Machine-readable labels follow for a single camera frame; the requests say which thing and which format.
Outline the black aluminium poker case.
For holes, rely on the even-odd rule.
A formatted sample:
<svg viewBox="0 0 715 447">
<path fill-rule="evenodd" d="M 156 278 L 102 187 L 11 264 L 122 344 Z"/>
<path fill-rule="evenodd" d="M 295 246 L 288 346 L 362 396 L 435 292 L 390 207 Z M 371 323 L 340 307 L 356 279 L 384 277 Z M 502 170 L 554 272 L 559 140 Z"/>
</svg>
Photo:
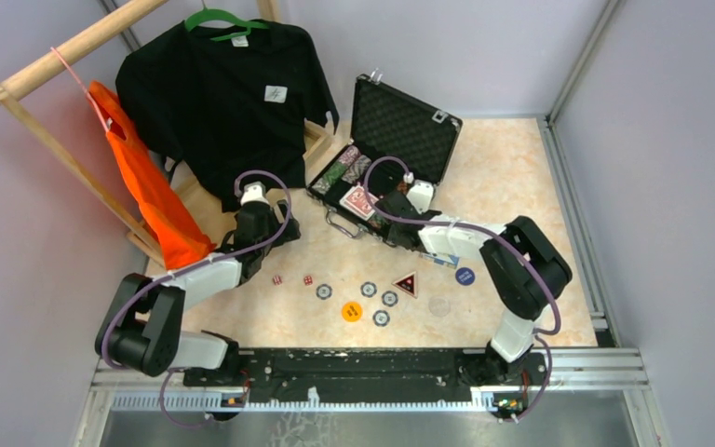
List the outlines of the black aluminium poker case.
<svg viewBox="0 0 715 447">
<path fill-rule="evenodd" d="M 306 187 L 307 194 L 325 208 L 325 222 L 349 238 L 372 235 L 384 241 L 387 221 L 374 213 L 368 220 L 358 218 L 339 204 L 339 199 L 353 185 L 362 185 L 365 172 L 357 183 L 338 180 L 321 195 L 311 186 L 317 178 L 355 145 L 373 161 L 382 156 L 401 159 L 413 179 L 440 186 L 458 141 L 463 120 L 438 107 L 389 86 L 379 74 L 361 74 L 355 80 L 353 114 L 349 137 L 337 155 Z"/>
</svg>

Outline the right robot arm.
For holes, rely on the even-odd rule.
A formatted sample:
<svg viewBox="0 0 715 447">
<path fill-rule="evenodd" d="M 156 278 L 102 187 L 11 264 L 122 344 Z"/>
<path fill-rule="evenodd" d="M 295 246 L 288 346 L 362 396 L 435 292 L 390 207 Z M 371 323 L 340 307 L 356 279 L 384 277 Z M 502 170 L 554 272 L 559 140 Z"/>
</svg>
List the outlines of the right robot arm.
<svg viewBox="0 0 715 447">
<path fill-rule="evenodd" d="M 472 375 L 480 382 L 507 383 L 521 375 L 537 335 L 562 327 L 557 300 L 573 271 L 537 223 L 519 216 L 511 223 L 471 223 L 437 210 L 420 212 L 393 192 L 373 205 L 389 222 L 387 239 L 410 251 L 454 255 L 483 262 L 505 309 Z"/>
</svg>

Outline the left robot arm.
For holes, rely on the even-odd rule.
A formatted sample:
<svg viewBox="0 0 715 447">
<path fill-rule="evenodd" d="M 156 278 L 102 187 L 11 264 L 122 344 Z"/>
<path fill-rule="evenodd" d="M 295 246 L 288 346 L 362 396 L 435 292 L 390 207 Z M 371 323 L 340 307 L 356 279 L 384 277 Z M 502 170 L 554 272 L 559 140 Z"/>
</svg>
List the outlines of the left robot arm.
<svg viewBox="0 0 715 447">
<path fill-rule="evenodd" d="M 215 332 L 184 331 L 184 313 L 219 292 L 245 285 L 271 249 L 300 236 L 288 200 L 274 205 L 249 201 L 236 215 L 236 229 L 204 259 L 159 277 L 126 275 L 96 335 L 96 353 L 112 368 L 150 377 L 226 369 L 237 342 Z"/>
</svg>

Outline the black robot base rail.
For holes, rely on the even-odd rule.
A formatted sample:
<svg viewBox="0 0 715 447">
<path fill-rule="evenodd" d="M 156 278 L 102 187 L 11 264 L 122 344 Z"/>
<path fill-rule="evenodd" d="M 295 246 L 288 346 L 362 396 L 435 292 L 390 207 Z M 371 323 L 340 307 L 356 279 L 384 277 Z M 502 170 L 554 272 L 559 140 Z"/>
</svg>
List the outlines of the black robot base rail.
<svg viewBox="0 0 715 447">
<path fill-rule="evenodd" d="M 539 386 L 545 357 L 529 353 L 508 366 L 483 349 L 241 349 L 218 370 L 185 372 L 185 386 L 235 386 L 251 403 L 467 402 L 481 386 Z"/>
</svg>

